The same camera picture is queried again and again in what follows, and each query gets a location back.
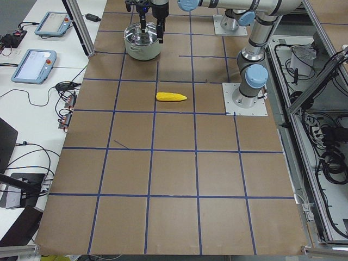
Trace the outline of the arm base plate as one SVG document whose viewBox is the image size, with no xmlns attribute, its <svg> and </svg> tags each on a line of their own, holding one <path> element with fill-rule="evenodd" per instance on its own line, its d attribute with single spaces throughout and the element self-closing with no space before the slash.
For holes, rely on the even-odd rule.
<svg viewBox="0 0 348 261">
<path fill-rule="evenodd" d="M 225 15 L 213 15 L 214 30 L 217 36 L 235 36 L 247 37 L 247 29 L 245 26 L 238 25 L 233 18 Z"/>
<path fill-rule="evenodd" d="M 240 83 L 222 83 L 225 111 L 228 116 L 268 116 L 262 91 L 248 98 L 240 93 Z"/>
</svg>

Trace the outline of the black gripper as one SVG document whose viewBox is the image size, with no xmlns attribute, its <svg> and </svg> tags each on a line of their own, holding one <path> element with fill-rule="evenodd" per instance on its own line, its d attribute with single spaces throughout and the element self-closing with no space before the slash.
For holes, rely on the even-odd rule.
<svg viewBox="0 0 348 261">
<path fill-rule="evenodd" d="M 137 13 L 139 14 L 139 20 L 141 24 L 141 31 L 146 30 L 146 14 L 151 9 L 152 16 L 157 20 L 156 28 L 158 29 L 159 43 L 163 43 L 163 30 L 165 30 L 166 18 L 169 15 L 169 1 L 134 1 L 125 0 L 126 9 L 131 11 L 131 6 L 135 6 Z"/>
</svg>

